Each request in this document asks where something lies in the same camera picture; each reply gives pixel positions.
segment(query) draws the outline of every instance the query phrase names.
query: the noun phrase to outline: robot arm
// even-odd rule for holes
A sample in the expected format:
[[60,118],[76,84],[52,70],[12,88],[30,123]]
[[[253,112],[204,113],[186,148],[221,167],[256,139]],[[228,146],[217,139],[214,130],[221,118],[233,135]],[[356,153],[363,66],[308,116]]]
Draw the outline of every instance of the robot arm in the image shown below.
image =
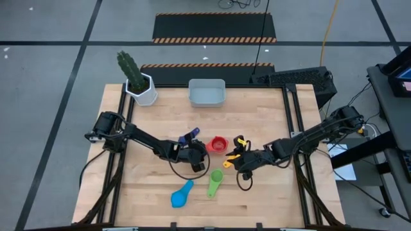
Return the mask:
[[[120,123],[120,130],[115,131],[115,124]],[[93,141],[105,139],[104,150],[118,153],[124,150],[128,139],[138,142],[153,150],[160,159],[172,163],[190,163],[194,172],[204,170],[204,156],[207,155],[205,145],[193,140],[190,134],[185,136],[188,147],[181,146],[178,142],[159,140],[152,135],[142,131],[136,125],[125,121],[122,115],[114,112],[102,112],[97,119],[91,133],[85,134],[85,138]]]
[[289,160],[296,153],[313,153],[321,140],[326,138],[333,140],[341,133],[355,132],[363,124],[363,116],[354,107],[341,107],[331,113],[322,123],[305,132],[289,139],[277,139],[269,142],[263,146],[264,150],[229,153],[228,155],[240,154],[240,156],[228,161],[243,174],[244,180],[248,180],[252,176],[252,170],[267,164],[282,167],[279,164]]

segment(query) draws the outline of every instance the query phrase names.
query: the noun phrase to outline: blue spoon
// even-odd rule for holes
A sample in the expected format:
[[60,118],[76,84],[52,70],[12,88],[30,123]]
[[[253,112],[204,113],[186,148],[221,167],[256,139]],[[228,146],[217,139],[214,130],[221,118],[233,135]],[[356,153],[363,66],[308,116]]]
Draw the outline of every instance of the blue spoon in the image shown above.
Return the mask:
[[189,180],[180,190],[173,192],[171,195],[171,206],[173,208],[181,208],[186,204],[188,193],[193,185],[194,182]]

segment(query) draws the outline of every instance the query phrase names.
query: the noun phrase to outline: white plastic bin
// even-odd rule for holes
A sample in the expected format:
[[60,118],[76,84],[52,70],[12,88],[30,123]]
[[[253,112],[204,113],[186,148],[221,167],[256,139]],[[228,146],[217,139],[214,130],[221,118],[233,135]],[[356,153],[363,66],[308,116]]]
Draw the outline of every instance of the white plastic bin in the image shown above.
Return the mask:
[[188,82],[188,99],[192,107],[221,107],[225,100],[225,81],[192,79]]

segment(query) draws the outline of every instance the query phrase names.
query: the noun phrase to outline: potted plant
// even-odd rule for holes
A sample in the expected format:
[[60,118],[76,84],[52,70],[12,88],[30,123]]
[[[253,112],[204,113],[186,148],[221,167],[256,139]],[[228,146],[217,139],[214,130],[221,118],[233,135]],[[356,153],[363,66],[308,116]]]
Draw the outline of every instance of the potted plant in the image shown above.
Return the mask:
[[153,78],[141,73],[134,59],[126,52],[117,54],[118,65],[127,76],[126,92],[129,93],[140,106],[151,106],[157,99]]

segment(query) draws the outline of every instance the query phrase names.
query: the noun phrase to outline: red cup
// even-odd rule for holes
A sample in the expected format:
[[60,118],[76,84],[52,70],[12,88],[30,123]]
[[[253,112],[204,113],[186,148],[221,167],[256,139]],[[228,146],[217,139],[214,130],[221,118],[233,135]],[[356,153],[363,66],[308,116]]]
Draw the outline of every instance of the red cup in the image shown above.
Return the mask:
[[222,153],[229,145],[229,141],[224,137],[214,137],[206,146],[208,152]]

